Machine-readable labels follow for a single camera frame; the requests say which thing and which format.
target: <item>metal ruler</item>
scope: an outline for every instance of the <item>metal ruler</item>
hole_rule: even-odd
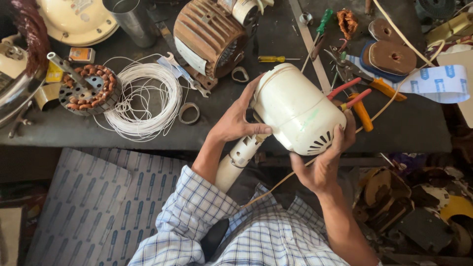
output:
[[[306,45],[307,52],[310,51],[312,48],[312,43],[314,40],[310,35],[309,28],[300,22],[299,17],[302,15],[302,10],[299,5],[298,0],[289,0],[291,4],[292,12],[294,13],[295,21],[297,22],[297,26],[299,27],[300,34],[302,35],[302,40],[304,40],[304,44]],[[320,61],[320,56],[318,56],[314,61],[312,61],[312,65],[314,66],[315,73],[319,79],[320,86],[322,87],[322,92],[324,95],[328,95],[331,91],[330,82],[328,81],[327,74],[325,73],[324,66]]]

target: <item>hand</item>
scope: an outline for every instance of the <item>hand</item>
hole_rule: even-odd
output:
[[[292,170],[296,173],[299,181],[317,196],[329,192],[337,184],[340,155],[355,143],[355,118],[349,109],[343,113],[347,117],[345,132],[343,132],[342,125],[335,126],[331,147],[319,154],[313,165],[305,167],[304,161],[299,155],[295,152],[290,154]]]
[[[251,124],[246,121],[246,109],[253,96],[254,89],[264,74],[248,83],[240,98],[225,112],[220,120],[211,129],[209,135],[223,142],[239,139],[243,136],[270,134],[272,129],[266,124]]]

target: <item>black workbench top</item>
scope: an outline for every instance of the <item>black workbench top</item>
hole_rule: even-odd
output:
[[[300,0],[303,11],[310,12],[315,17],[315,23],[310,27],[312,37],[320,17],[326,8],[335,12],[342,8],[351,9],[359,19],[360,26],[353,40],[349,41],[349,54],[359,56],[362,47],[371,37],[368,33],[368,24],[375,17],[382,16],[378,10],[369,17],[364,14],[365,0]],[[381,1],[393,21],[404,32],[406,37],[421,51],[425,48],[424,39],[420,30],[411,0],[383,0]],[[178,5],[171,8],[170,19],[166,21],[172,32],[174,19],[182,7]],[[288,0],[275,0],[274,7],[267,7],[264,16],[260,18],[257,32],[260,55],[284,55],[287,58],[301,58],[292,61],[301,68],[307,56],[302,37],[300,36]],[[334,44],[340,46],[343,34],[335,20],[328,23],[324,45]],[[64,56],[69,47],[53,41],[53,49]],[[104,63],[114,56],[126,56],[140,59],[144,56],[170,51],[162,37],[158,37],[155,45],[148,49],[138,48],[131,39],[118,29],[107,40],[92,46],[96,50],[96,63]],[[250,40],[245,49],[245,59],[240,63],[248,71],[250,78],[255,78],[260,73],[272,69],[276,63],[258,63],[252,55],[253,41]],[[330,65],[331,59],[321,53],[321,60],[330,81],[335,72]],[[119,72],[129,62],[126,60],[113,60],[107,66]],[[318,87],[314,68],[309,63],[304,72]],[[199,150],[211,127],[220,119],[226,109],[239,97],[244,86],[235,84],[229,76],[219,79],[219,84],[212,90],[209,98],[203,98],[198,91],[190,90],[186,102],[194,102],[200,108],[201,119],[194,126],[187,126],[175,121],[166,136],[158,136],[149,141],[136,143],[122,138],[115,132],[99,127],[93,117],[74,115],[61,106],[40,112],[33,110],[28,113],[28,118],[35,122],[33,126],[22,126],[20,136],[8,139],[7,135],[11,126],[0,130],[0,144],[31,145],[54,147],[118,147],[123,149],[147,150]],[[348,150],[351,152],[438,152],[450,151],[450,135],[440,104],[422,96],[407,94],[404,102],[394,102],[373,124],[374,130],[357,134],[356,143]],[[363,101],[368,113],[373,116],[389,99],[377,90]],[[159,110],[159,100],[156,99],[155,108]],[[98,115],[97,120],[105,126],[108,124],[103,115]],[[285,151],[284,147],[273,137],[269,137],[262,145],[261,151]]]

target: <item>wrench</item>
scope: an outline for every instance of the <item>wrench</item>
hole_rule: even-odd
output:
[[[179,70],[179,72],[182,74],[182,76],[191,84],[191,89],[196,89],[198,91],[200,91],[202,93],[202,96],[204,96],[204,98],[208,98],[209,96],[207,96],[207,94],[210,94],[211,92],[209,90],[206,90],[204,89],[204,87],[202,87],[202,85],[200,84],[200,82],[198,82],[197,80],[194,80],[190,75],[189,73],[187,73],[187,71],[182,68],[179,63],[177,63],[177,61],[174,59],[174,55],[173,53],[171,52],[167,52],[169,54],[168,57],[165,57],[164,58],[166,59],[166,61],[168,61],[171,65],[173,65],[174,67],[177,68],[177,70]]]

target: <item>shirt sleeve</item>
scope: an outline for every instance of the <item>shirt sleeve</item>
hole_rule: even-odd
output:
[[[184,166],[176,191],[156,219],[158,233],[140,243],[129,265],[204,264],[200,240],[216,222],[238,210],[230,197]]]

